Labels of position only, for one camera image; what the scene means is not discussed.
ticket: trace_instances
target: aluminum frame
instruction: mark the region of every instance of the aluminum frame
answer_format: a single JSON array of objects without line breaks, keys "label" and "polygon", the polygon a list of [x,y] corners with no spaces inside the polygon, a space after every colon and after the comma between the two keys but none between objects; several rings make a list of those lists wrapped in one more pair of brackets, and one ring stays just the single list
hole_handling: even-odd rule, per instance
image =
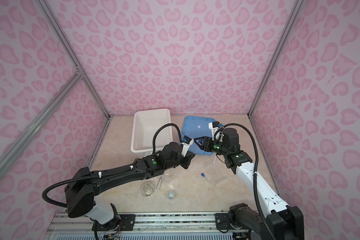
[{"label": "aluminum frame", "polygon": [[112,118],[109,118],[108,120],[106,120],[106,122],[104,123],[104,126],[101,130],[101,133],[99,135],[99,137],[97,138],[95,144],[94,144],[94,148],[92,149],[91,154],[88,157],[88,161],[87,164],[85,165],[86,167],[89,167],[89,169],[91,169],[92,164],[94,163],[97,153],[100,150],[101,144],[103,143],[103,140],[107,134],[110,122],[112,121]]},{"label": "aluminum frame", "polygon": [[257,134],[256,128],[254,128],[254,124],[253,124],[252,118],[251,118],[249,115],[248,115],[248,118],[249,118],[249,120],[250,120],[250,123],[251,123],[252,129],[253,129],[254,135],[256,136],[257,145],[258,145],[259,148],[260,148],[261,154],[263,155],[263,158],[264,158],[265,165],[266,165],[267,168],[268,168],[269,175],[271,176],[272,181],[273,181],[273,185],[274,185],[275,188],[276,188],[276,192],[278,193],[279,196],[281,196],[282,199],[284,199],[283,193],[280,191],[280,186],[279,186],[278,182],[276,181],[276,176],[275,176],[275,174],[274,174],[274,172],[273,172],[273,169],[271,168],[271,166],[269,165],[268,161],[266,160],[265,148],[264,148],[263,144],[261,143],[261,141],[260,141],[260,139],[259,139],[259,135]]},{"label": "aluminum frame", "polygon": [[[225,115],[248,115],[248,113],[171,113],[171,116],[225,116]],[[134,114],[112,114],[110,118],[113,117],[133,117]]]},{"label": "aluminum frame", "polygon": [[74,89],[82,79],[81,71],[75,73],[59,93],[45,106],[42,112],[29,124],[21,137],[17,139],[13,146],[0,158],[0,180],[70,94],[72,89]]},{"label": "aluminum frame", "polygon": [[[121,232],[118,240],[232,240],[233,233],[221,232],[174,232],[174,233],[136,233]],[[44,240],[95,240],[93,232],[81,234],[47,234]]]},{"label": "aluminum frame", "polygon": [[46,20],[49,23],[49,26],[51,27],[52,31],[55,33],[57,38],[59,39],[62,47],[67,52],[67,55],[74,66],[76,66],[76,69],[78,71],[81,71],[84,74],[84,83],[89,89],[89,92],[91,93],[93,99],[95,100],[96,104],[99,106],[103,114],[106,116],[107,119],[109,119],[109,112],[107,108],[105,107],[104,103],[101,101],[100,96],[98,95],[97,91],[93,87],[91,81],[88,78],[87,73],[85,72],[85,69],[81,65],[76,53],[74,52],[71,44],[69,43],[68,37],[65,35],[64,31],[62,30],[61,25],[59,24],[55,14],[53,13],[51,6],[46,0],[34,0],[36,4],[39,6],[41,12],[45,16]]},{"label": "aluminum frame", "polygon": [[[215,222],[215,214],[217,213],[228,212],[125,212],[119,214],[136,215],[133,233],[219,233]],[[88,231],[91,231],[92,225],[93,221],[89,217],[69,218],[66,213],[55,214],[48,227],[46,236],[67,233],[88,233]],[[235,230],[235,232],[246,231],[246,229]]]},{"label": "aluminum frame", "polygon": [[296,25],[296,22],[298,21],[299,15],[301,13],[301,10],[303,9],[303,5],[306,3],[306,0],[296,0],[295,4],[292,7],[292,11],[291,14],[288,17],[288,20],[284,26],[283,31],[281,32],[280,35],[280,39],[276,45],[275,51],[273,52],[273,55],[271,57],[271,60],[269,61],[269,64],[267,66],[267,69],[265,70],[265,74],[263,76],[263,79],[261,80],[259,89],[257,90],[253,103],[250,107],[250,110],[248,112],[248,116],[252,116],[254,113],[254,110],[256,109],[256,105],[259,102],[259,99],[261,97],[261,94],[264,91],[265,85],[267,84],[270,76],[271,76],[271,72],[273,71],[277,61],[279,60],[283,48],[286,45],[289,36],[292,33],[292,30],[294,28],[294,26]]}]

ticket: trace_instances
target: test tube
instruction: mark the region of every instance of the test tube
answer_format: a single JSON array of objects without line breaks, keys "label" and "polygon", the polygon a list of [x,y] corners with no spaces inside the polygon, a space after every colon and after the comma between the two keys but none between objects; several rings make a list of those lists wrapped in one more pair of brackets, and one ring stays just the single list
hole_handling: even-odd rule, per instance
[{"label": "test tube", "polygon": [[204,173],[202,173],[202,176],[205,178],[205,180],[207,180],[211,185],[212,187],[214,187],[221,195],[223,194],[213,183],[211,183],[211,181],[205,176]]}]

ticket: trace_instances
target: black robotic arm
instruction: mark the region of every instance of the black robotic arm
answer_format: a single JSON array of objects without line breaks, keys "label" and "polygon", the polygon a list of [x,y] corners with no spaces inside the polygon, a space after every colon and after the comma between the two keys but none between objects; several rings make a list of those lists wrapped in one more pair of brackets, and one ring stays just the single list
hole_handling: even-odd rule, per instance
[{"label": "black robotic arm", "polygon": [[[162,151],[155,152],[155,140],[158,133],[168,126],[174,126],[177,129],[180,144],[170,142]],[[188,169],[194,153],[188,149],[193,140],[187,136],[181,138],[180,130],[176,124],[169,123],[157,130],[153,138],[153,153],[135,161],[129,165],[116,167],[113,169],[101,171],[89,171],[88,167],[83,167],[77,171],[72,179],[58,182],[46,188],[43,193],[43,199],[60,207],[66,207],[68,216],[71,218],[88,216],[94,223],[94,231],[115,230],[119,227],[120,218],[113,204],[102,205],[96,203],[95,196],[113,187],[136,181],[145,180],[162,175],[165,170],[182,166]],[[62,203],[50,199],[48,192],[52,189],[66,185],[65,196],[67,203]]]}]

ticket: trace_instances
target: mounting plate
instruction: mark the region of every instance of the mounting plate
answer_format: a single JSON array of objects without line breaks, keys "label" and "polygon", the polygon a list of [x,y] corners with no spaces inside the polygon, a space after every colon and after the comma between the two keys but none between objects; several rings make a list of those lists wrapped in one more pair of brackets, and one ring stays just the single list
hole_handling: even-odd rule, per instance
[{"label": "mounting plate", "polygon": [[228,214],[215,214],[215,223],[216,228],[221,231],[225,231],[227,229],[234,229],[228,217]]},{"label": "mounting plate", "polygon": [[121,227],[122,231],[132,231],[133,226],[135,225],[135,215],[134,214],[121,214],[120,220],[123,222]]}]

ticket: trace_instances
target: white robotic arm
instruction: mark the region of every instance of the white robotic arm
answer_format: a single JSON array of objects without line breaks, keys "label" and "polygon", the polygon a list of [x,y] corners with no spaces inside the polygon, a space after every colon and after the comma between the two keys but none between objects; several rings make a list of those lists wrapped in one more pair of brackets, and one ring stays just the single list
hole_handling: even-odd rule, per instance
[{"label": "white robotic arm", "polygon": [[189,147],[193,144],[193,139],[187,136],[183,137],[183,142],[180,143],[183,145],[182,151],[181,151],[181,155],[183,157],[185,157],[185,155],[187,154]]},{"label": "white robotic arm", "polygon": [[[245,162],[236,168],[237,176],[247,185],[247,187],[253,193],[253,168],[252,162]],[[257,172],[257,192],[261,209],[263,210],[264,216],[271,215],[271,211],[276,212],[287,209],[287,202],[285,202],[271,186],[265,181],[263,176]]]},{"label": "white robotic arm", "polygon": [[221,123],[218,122],[210,122],[208,123],[208,128],[212,131],[212,137],[215,135],[215,132],[217,132],[217,130],[219,130],[219,128],[223,127],[223,125]]}]

